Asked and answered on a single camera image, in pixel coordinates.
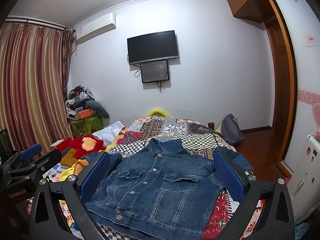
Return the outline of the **patchwork bed quilt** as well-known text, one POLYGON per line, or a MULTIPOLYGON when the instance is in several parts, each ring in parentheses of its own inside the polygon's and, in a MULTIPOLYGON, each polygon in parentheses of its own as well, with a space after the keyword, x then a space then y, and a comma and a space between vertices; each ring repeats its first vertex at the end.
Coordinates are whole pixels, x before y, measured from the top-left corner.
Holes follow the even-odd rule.
MULTIPOLYGON (((183 148, 189 154, 199 155, 212 161, 214 161, 214 152, 224 150, 246 174, 253 173, 253 167, 242 154, 236 152, 235 148, 213 129, 195 120, 156 115, 137 119, 130 127, 123 128, 112 144, 106 146, 105 151, 110 155, 118 154, 126 158, 144 149, 151 139, 161 142, 180 139, 183 148)), ((232 199, 224 187, 217 198, 208 224, 204 228, 202 239, 216 239, 238 207, 239 203, 232 199)), ((101 224, 98 226, 108 239, 135 239, 101 224)))

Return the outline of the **yellow blanket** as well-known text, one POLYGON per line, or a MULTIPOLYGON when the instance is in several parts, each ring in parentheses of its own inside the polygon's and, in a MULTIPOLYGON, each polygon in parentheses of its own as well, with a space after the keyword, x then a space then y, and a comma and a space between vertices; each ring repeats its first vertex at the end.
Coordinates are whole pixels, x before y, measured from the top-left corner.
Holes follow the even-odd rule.
POLYGON ((77 160, 70 168, 67 168, 59 175, 58 181, 65 181, 70 175, 79 175, 87 165, 89 165, 89 162, 86 159, 77 160))

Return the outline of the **wooden overhead cabinet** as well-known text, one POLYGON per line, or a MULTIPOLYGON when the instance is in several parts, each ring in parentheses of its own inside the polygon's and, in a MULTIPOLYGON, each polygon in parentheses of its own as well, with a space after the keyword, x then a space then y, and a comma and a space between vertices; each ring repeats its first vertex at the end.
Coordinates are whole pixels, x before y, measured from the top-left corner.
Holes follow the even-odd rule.
POLYGON ((269 0, 227 0, 235 18, 263 23, 274 16, 269 0))

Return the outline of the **small black wall monitor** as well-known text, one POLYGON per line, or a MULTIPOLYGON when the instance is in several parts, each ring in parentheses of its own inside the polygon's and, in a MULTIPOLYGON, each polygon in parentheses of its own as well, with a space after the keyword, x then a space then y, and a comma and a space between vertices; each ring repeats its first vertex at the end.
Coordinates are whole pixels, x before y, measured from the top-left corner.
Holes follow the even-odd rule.
POLYGON ((142 83, 169 81, 169 66, 167 60, 153 61, 140 66, 142 83))

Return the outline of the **brown wooden door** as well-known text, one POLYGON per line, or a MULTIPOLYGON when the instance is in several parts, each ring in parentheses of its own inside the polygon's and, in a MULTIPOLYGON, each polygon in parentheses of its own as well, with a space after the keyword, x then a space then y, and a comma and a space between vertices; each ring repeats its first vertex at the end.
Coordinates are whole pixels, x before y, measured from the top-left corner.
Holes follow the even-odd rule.
POLYGON ((280 133, 283 139, 277 168, 291 176, 292 171, 284 159, 289 149, 297 108, 297 70, 292 42, 284 16, 276 0, 268 0, 274 16, 265 21, 271 45, 274 66, 274 115, 273 130, 280 133))

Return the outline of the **yellow headboard cushion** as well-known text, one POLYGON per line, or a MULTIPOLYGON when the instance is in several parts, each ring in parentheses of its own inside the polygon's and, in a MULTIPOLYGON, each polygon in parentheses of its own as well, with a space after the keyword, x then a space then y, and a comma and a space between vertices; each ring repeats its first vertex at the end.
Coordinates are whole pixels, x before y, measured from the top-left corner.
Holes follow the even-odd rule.
POLYGON ((166 117, 166 118, 170 117, 170 115, 166 111, 164 111, 160 108, 154 108, 147 114, 148 117, 154 116, 154 115, 162 116, 162 117, 166 117))

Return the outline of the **striped red gold curtain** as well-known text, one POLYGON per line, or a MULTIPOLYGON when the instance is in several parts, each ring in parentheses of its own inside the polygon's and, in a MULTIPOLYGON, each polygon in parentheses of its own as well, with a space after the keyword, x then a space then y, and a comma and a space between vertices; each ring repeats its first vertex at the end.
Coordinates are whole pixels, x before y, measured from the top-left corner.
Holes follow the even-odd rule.
POLYGON ((65 99, 73 33, 34 24, 1 27, 1 129, 15 149, 36 143, 47 152, 70 137, 65 99))

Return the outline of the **white air conditioner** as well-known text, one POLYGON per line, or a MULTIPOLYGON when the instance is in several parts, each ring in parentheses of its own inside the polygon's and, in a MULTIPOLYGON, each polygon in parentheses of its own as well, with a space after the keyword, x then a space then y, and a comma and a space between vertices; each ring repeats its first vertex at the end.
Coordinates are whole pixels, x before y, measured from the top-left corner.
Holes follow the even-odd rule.
POLYGON ((76 44, 82 44, 101 34, 116 29, 116 15, 109 13, 86 23, 80 23, 75 28, 76 44))

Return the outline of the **blue denim jacket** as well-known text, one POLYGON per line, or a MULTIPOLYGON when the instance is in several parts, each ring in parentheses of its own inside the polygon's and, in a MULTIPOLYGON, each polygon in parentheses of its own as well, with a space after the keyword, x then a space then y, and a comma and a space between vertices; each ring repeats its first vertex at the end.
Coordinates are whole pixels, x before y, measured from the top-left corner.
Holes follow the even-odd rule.
POLYGON ((110 168, 86 203, 92 218, 135 239, 202 239, 225 187, 212 160, 189 154, 180 139, 151 139, 110 168))

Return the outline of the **orange shoe box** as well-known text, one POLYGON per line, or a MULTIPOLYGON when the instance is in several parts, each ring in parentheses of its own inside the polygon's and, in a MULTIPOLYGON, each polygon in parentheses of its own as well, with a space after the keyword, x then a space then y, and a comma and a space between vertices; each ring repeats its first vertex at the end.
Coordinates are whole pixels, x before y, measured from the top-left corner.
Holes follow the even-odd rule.
POLYGON ((92 109, 86 109, 80 112, 77 112, 75 115, 74 120, 80 120, 89 116, 93 115, 93 110, 92 109))

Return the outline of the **black wall television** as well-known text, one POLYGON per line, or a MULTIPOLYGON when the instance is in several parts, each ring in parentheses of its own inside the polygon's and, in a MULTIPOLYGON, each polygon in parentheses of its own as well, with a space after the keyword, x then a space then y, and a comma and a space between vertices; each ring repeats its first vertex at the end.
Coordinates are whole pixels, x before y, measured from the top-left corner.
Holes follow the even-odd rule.
POLYGON ((127 39, 129 64, 178 58, 174 30, 144 34, 127 39))

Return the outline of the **grey blue backpack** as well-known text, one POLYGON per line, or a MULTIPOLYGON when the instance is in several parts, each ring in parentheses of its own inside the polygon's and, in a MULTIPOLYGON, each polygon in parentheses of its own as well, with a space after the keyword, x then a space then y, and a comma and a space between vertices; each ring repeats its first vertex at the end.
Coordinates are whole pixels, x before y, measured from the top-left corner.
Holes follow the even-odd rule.
POLYGON ((232 146, 240 144, 244 139, 238 122, 232 114, 226 115, 222 120, 221 134, 223 139, 232 146))

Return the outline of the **white cardboard box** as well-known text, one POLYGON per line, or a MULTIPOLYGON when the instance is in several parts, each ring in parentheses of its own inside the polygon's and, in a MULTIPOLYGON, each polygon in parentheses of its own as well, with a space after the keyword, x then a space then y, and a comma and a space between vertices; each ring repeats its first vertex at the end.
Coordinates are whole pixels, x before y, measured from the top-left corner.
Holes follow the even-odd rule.
POLYGON ((298 165, 287 184, 295 223, 319 207, 319 138, 308 135, 298 165))

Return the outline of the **red plush toy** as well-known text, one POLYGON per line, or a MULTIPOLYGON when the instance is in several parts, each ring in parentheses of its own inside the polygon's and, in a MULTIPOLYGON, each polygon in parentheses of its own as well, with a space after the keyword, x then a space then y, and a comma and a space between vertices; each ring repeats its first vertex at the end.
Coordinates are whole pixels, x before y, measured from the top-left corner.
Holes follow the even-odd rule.
POLYGON ((104 141, 92 134, 87 134, 81 137, 76 137, 71 140, 71 148, 75 149, 75 158, 81 159, 83 156, 88 155, 92 152, 99 152, 104 150, 106 146, 104 141))

